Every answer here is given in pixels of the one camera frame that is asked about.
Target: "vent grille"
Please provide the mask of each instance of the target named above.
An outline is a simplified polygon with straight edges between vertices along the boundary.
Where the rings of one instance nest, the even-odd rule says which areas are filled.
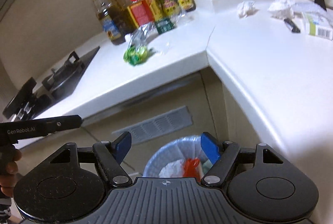
[[[192,125],[192,116],[186,106],[170,110],[140,123],[112,132],[119,136],[129,131],[132,134],[132,144],[139,144],[147,140],[160,137]]]

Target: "trash can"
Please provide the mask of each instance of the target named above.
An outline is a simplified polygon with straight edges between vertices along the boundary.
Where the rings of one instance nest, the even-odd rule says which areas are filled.
[[[201,163],[208,160],[201,149],[200,136],[189,136],[176,139],[161,147],[148,161],[143,177],[158,177],[162,168],[168,163],[179,159],[200,159]]]

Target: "gas stove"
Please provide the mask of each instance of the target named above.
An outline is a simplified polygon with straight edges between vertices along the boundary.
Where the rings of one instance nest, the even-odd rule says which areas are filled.
[[[14,201],[23,224],[311,224],[315,184],[265,143],[255,149],[201,135],[213,167],[195,178],[131,178],[121,168],[131,134],[77,148],[66,143],[23,177]],[[94,163],[98,176],[80,168]],[[240,171],[243,164],[254,164]]]
[[[30,120],[70,96],[84,75],[99,47],[79,57],[73,51],[59,69],[52,69],[53,74],[42,81],[42,86],[33,93],[36,81],[30,78],[16,96],[3,110],[3,115],[10,119]]]

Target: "finger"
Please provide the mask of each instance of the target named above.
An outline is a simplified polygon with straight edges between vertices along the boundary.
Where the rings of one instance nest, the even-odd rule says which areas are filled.
[[[19,171],[19,168],[15,162],[9,162],[6,166],[6,171],[9,174],[16,174]]]
[[[15,175],[0,175],[0,185],[4,187],[14,187],[17,183]]]
[[[22,158],[22,153],[20,150],[15,149],[15,155],[13,157],[13,161],[19,161]]]
[[[13,197],[14,187],[1,187],[2,193],[4,193],[7,197]]]

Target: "white countertop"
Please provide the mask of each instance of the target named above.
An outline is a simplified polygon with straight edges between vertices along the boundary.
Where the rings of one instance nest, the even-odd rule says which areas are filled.
[[[163,54],[139,66],[123,61],[126,44],[114,46],[104,35],[94,37],[84,48],[101,49],[74,93],[38,118],[88,118],[211,66],[261,140],[314,180],[320,191],[315,219],[330,223],[333,210],[327,206],[333,198],[325,193],[333,191],[333,153],[328,150],[333,145],[333,42],[292,34],[267,13],[273,0],[255,0],[259,11],[244,19],[235,10],[242,0],[212,1],[198,0],[193,21],[154,39],[150,47]],[[21,141],[18,148],[28,143]]]

